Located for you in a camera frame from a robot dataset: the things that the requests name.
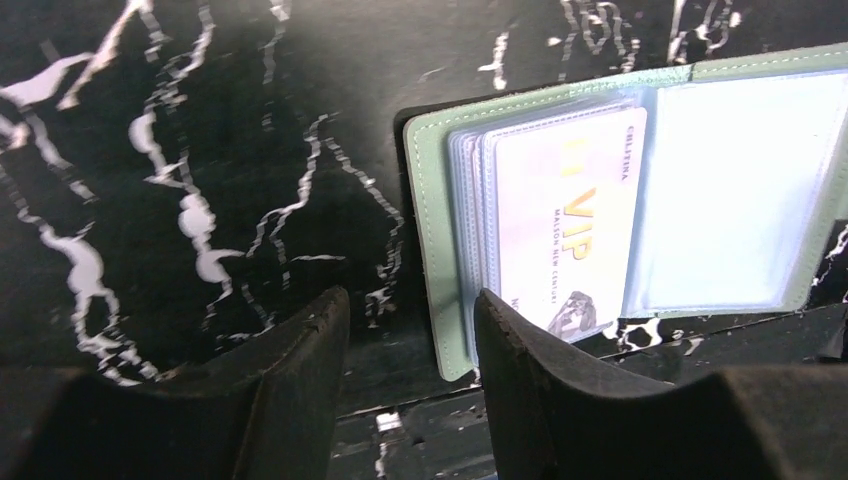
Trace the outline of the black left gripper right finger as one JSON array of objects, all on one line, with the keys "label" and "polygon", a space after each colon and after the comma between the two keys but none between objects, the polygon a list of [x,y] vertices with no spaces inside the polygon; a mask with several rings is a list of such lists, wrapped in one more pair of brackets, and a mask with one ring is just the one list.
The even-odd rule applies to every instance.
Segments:
[{"label": "black left gripper right finger", "polygon": [[490,291],[474,306],[502,479],[843,479],[847,368],[719,369],[675,386],[595,358]]}]

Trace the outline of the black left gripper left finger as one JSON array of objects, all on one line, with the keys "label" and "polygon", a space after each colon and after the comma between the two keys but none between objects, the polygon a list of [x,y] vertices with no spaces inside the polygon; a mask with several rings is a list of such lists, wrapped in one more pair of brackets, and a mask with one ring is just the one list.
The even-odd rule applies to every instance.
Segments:
[{"label": "black left gripper left finger", "polygon": [[121,387],[72,368],[1,371],[5,479],[322,479],[350,302],[296,315],[172,380]]}]

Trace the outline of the mint green card holder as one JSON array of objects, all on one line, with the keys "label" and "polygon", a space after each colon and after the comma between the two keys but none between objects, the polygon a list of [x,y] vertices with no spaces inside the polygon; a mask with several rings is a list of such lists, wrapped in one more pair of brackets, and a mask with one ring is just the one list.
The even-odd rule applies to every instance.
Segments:
[{"label": "mint green card holder", "polygon": [[597,334],[560,341],[641,350],[670,319],[798,310],[825,278],[841,253],[831,231],[847,216],[843,43],[440,108],[411,118],[402,138],[445,380],[478,366],[479,292],[502,299],[494,141],[629,107],[646,108],[648,123],[622,311]]}]

